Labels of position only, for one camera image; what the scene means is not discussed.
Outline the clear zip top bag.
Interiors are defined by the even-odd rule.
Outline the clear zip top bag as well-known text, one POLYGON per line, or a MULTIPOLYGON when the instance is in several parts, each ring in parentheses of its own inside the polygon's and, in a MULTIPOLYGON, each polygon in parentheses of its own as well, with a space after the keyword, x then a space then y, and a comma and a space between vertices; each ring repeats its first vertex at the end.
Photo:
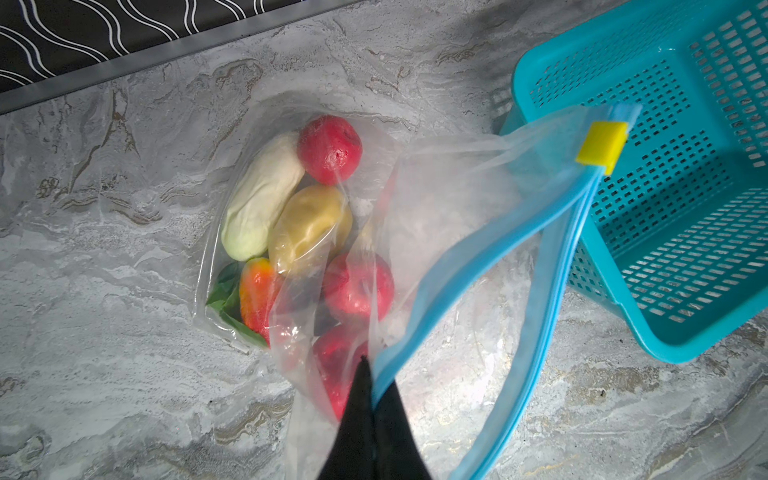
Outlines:
POLYGON ((481 479, 495 466, 545 363, 577 244, 600 182, 615 167, 642 108, 572 106, 500 135, 453 135, 400 143, 359 114, 280 100, 260 109, 240 149, 199 261, 194 321, 266 356, 294 389, 281 448, 282 479, 319 476, 337 420, 313 345, 343 324, 366 331, 371 407, 395 382, 432 479, 481 479), (259 347, 206 305, 230 262, 219 245, 224 209, 251 160, 276 136, 310 121, 346 119, 363 145, 341 190, 353 215, 344 246, 329 245, 282 275, 259 347), (322 282, 344 253, 381 256, 395 296, 386 317, 342 323, 322 282))

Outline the yellow toy potato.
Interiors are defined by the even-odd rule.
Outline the yellow toy potato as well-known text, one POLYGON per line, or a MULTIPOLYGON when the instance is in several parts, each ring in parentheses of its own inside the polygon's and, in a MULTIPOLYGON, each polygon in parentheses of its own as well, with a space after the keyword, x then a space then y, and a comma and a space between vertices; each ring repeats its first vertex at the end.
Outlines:
POLYGON ((298 273, 304 258, 322 244, 336 254, 346 243, 353 215, 344 193, 334 186, 311 185, 286 203, 268 236, 268 255, 279 274, 298 273))

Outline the red toy tomato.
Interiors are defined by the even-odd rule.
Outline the red toy tomato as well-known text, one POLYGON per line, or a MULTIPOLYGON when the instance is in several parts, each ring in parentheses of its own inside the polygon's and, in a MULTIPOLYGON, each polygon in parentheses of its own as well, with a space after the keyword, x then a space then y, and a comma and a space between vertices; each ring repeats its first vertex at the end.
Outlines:
POLYGON ((362 154, 357 131, 342 117, 320 116, 299 132, 298 158, 306 173, 321 184, 337 185, 349 179, 362 154))
POLYGON ((370 257, 349 252, 328 265, 322 292, 331 316, 342 323, 368 322, 373 306, 381 321, 391 308, 395 282, 389 264, 378 254, 370 257))
POLYGON ((341 420, 360 360, 368 356, 364 329, 337 325, 313 345, 320 378, 337 420, 341 420))

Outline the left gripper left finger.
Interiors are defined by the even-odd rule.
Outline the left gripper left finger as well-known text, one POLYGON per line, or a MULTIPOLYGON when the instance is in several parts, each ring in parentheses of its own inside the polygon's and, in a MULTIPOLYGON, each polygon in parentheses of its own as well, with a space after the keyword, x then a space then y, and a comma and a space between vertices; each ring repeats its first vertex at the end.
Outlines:
POLYGON ((372 377, 361 357, 334 444, 318 479, 374 479, 375 433, 371 407, 372 377))

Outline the teal plastic basket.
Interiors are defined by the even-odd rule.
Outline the teal plastic basket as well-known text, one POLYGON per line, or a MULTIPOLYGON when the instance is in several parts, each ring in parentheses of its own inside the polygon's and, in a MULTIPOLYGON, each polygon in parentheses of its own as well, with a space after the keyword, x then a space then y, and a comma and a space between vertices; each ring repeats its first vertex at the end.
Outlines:
POLYGON ((767 306, 767 5, 630 1, 528 51, 504 130, 572 105, 641 114, 569 284, 672 364, 767 306))

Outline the orange red toy pepper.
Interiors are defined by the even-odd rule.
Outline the orange red toy pepper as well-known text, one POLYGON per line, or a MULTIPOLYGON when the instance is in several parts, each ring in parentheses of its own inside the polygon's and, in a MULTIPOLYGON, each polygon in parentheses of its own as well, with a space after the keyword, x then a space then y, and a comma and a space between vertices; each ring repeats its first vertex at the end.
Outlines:
POLYGON ((282 287, 282 277, 267 258, 252 258, 241 272, 240 314, 245 326, 270 346, 270 314, 282 287))

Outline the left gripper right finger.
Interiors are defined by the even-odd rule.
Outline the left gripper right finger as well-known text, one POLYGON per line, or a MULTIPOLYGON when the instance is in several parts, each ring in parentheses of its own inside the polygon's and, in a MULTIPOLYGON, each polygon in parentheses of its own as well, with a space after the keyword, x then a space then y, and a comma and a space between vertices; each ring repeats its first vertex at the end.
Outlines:
POLYGON ((388 387, 374 409, 373 420, 376 478, 430 480, 431 475, 419 454, 395 382, 388 387))

